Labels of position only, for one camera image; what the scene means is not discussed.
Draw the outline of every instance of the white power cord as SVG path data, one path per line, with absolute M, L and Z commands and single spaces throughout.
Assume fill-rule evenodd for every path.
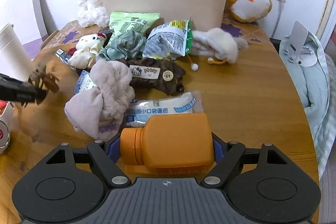
M 272 33 L 271 38 L 274 37 L 275 32 L 277 31 L 277 28 L 278 28 L 278 25 L 279 25 L 279 21 L 280 21 L 280 17 L 281 17 L 281 14 L 282 14 L 282 10 L 283 10 L 284 2 L 285 2 L 285 1 L 286 1 L 286 0 L 279 0 L 280 4 L 279 4 L 279 14 L 278 14 L 278 19 L 277 19 L 277 22 L 276 22 L 276 24 L 275 24 L 274 31 L 273 31 L 273 33 Z

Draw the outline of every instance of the hello kitty label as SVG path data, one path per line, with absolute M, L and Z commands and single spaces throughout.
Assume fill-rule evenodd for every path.
M 144 67 L 137 65 L 130 65 L 132 76 L 143 79 L 158 79 L 160 75 L 160 68 Z

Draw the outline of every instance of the crosshair logo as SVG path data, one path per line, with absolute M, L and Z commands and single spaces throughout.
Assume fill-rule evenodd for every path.
M 168 187 L 168 186 L 172 185 L 173 183 L 169 180 L 166 180 L 166 181 L 162 182 L 162 184 Z

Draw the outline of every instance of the yellow label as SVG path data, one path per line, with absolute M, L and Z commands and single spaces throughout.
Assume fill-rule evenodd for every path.
M 169 23 L 170 26 L 176 27 L 179 29 L 185 29 L 185 21 L 184 20 L 173 20 Z

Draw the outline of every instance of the plaid fabric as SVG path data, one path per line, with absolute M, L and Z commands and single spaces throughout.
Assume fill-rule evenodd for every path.
M 120 58 L 142 57 L 146 38 L 141 33 L 128 31 L 116 36 L 112 42 L 103 48 L 99 56 L 105 60 L 116 60 Z

